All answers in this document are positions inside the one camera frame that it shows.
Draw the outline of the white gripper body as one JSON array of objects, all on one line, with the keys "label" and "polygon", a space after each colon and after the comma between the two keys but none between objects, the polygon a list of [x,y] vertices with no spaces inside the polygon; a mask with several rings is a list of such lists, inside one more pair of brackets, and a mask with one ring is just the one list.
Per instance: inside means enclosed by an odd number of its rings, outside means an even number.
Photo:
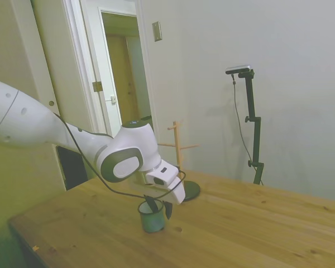
[{"label": "white gripper body", "polygon": [[185,199],[184,186],[178,177],[170,181],[154,177],[148,183],[141,179],[132,179],[132,188],[140,194],[173,204],[181,204]]}]

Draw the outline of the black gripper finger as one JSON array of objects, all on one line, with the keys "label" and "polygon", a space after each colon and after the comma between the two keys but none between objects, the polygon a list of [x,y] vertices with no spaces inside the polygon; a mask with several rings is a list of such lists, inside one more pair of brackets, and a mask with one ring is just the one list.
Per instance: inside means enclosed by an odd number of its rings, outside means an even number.
[{"label": "black gripper finger", "polygon": [[172,212],[173,212],[173,204],[163,201],[164,207],[165,207],[165,215],[167,219],[171,218]]},{"label": "black gripper finger", "polygon": [[158,206],[156,205],[154,198],[146,195],[145,196],[145,201],[146,201],[147,205],[150,207],[152,213],[158,212]]}]

